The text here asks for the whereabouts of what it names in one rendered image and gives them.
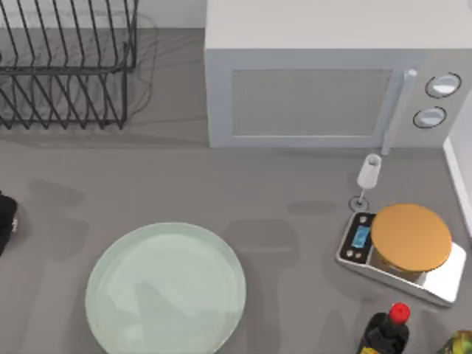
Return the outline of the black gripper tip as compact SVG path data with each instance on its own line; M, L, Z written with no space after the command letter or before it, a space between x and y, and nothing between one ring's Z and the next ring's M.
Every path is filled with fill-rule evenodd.
M18 202L0 192L0 256L18 228Z

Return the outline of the pale microwave oven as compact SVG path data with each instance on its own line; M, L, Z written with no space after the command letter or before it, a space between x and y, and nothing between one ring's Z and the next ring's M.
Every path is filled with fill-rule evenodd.
M472 90L472 0L208 0L204 65L214 148L381 149L410 68L392 148L440 148ZM449 72L460 89L429 97Z

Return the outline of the green and yellow bottle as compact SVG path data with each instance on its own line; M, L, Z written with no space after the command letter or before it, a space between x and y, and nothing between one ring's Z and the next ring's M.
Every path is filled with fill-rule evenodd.
M436 354L472 354L472 330L458 330Z

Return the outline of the white wine glass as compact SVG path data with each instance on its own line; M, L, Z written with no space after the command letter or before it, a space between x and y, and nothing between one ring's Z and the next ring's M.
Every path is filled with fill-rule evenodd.
M376 187L380 175L382 158L374 153L366 156L357 177L357 185L361 189L359 195L353 196L349 207L354 212L363 212L369 209L366 193Z

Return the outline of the microwave knob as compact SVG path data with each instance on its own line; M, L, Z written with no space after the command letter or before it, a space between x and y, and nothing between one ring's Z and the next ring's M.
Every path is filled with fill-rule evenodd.
M447 73L432 77L426 84L427 95L434 99L442 99L451 96L460 89L462 79L458 74Z
M441 125L446 117L446 110L436 106L418 111L414 115L412 122L419 129L430 129Z

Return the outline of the silver kitchen scale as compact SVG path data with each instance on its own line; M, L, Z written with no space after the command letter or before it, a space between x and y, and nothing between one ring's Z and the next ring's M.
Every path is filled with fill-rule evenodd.
M336 260L351 271L425 301L451 307L467 260L443 219L419 204L357 211Z

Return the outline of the dark bottle with red cap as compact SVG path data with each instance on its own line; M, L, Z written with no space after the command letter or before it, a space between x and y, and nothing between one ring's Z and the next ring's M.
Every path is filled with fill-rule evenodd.
M356 354L403 354L409 340L410 307L394 303L388 313L376 313L368 322Z

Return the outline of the pale green plate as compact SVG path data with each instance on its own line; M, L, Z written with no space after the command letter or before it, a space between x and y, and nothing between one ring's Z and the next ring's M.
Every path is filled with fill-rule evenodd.
M111 244L86 285L86 318L105 354L215 354L246 305L244 270L217 234L155 223Z

